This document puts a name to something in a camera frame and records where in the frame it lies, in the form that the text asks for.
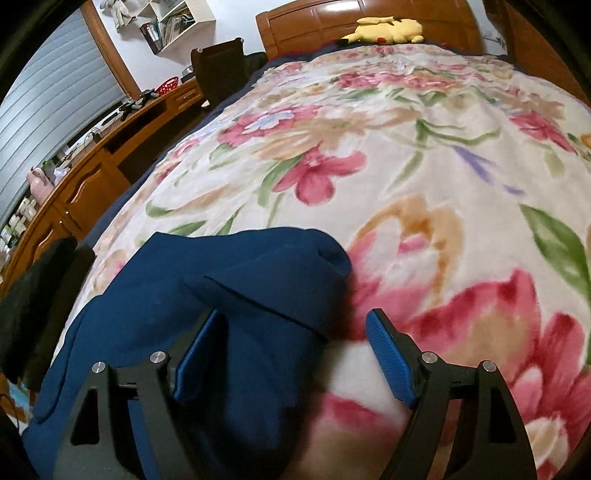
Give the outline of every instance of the cabinet door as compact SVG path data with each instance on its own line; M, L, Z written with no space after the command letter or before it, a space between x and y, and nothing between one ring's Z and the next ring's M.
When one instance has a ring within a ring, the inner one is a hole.
M111 163L110 156L99 150L62 181L66 184L56 206L67 222L84 238L111 204L130 187L123 174Z
M15 248L0 289L0 296L4 296L8 287L33 265L54 240L71 235L73 232L54 206L44 205Z

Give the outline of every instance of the wooden desk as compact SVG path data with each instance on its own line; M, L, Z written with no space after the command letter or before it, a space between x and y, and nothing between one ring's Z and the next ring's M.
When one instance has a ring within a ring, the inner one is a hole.
M57 238L73 235L82 240L111 204L131 186L122 171L126 158L173 122L188 108L200 105L203 94L195 79L147 104L124 122L114 125L61 180L33 217L11 252L0 284L0 299L8 287ZM173 141L161 138L162 148Z

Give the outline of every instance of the wall shelf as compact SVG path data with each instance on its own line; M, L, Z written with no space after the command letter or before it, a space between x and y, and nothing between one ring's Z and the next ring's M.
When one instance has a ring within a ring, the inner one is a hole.
M187 11L193 16L195 23L189 25L176 37L170 39L158 53L155 53L156 55L166 51L169 46L180 40L186 32L197 28L198 25L202 26L215 22L216 18L213 16L206 0L182 0L180 2L176 0L150 0L142 10L135 14L137 17L152 18L152 20L155 20L158 23L160 34L164 36L170 19Z

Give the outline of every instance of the bed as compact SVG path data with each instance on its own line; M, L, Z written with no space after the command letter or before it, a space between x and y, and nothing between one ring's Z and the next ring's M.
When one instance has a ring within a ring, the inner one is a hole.
M296 53L389 14L420 20L428 43ZM95 245L70 322L156 231L321 229L346 248L353 274L282 478L377 479L394 450L408 411L366 340L373 307L424 351L493 360L538 478L551 478L591 419L591 111L502 60L446 48L482 52L464 0L298 1L257 23L269 57L289 55L138 186Z

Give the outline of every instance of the yellow plush toy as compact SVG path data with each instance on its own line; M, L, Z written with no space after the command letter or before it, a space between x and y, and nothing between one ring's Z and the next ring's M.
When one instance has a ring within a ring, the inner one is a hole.
M339 44L349 44L363 40L372 43L391 45L392 43L420 43L423 26L416 20L394 17L366 17L357 20L359 26L355 33L339 40Z

